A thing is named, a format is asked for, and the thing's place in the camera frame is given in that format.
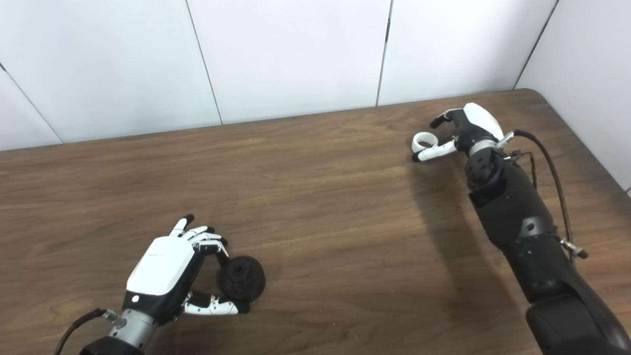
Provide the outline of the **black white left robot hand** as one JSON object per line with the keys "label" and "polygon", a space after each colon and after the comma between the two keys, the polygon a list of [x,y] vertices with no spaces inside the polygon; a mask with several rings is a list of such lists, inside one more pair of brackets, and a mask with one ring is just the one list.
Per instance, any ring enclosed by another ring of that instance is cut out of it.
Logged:
{"label": "black white left robot hand", "polygon": [[227,240],[203,225],[188,229],[194,215],[183,216],[166,236],[155,238],[126,283],[124,312],[140,312],[157,326],[176,321],[183,313],[222,316],[249,313],[247,301],[192,291],[205,258],[216,256],[221,268],[230,256]]}

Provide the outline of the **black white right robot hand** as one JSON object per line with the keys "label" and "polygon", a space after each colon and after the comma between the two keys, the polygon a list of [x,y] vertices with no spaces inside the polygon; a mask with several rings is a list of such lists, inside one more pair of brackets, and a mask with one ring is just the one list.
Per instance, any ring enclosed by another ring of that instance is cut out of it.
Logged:
{"label": "black white right robot hand", "polygon": [[433,130],[443,123],[453,123],[455,134],[444,144],[432,133],[419,132],[412,139],[412,160],[423,162],[446,156],[456,151],[472,155],[487,147],[496,147],[505,137],[496,118],[476,103],[453,108],[438,115],[429,124]]}

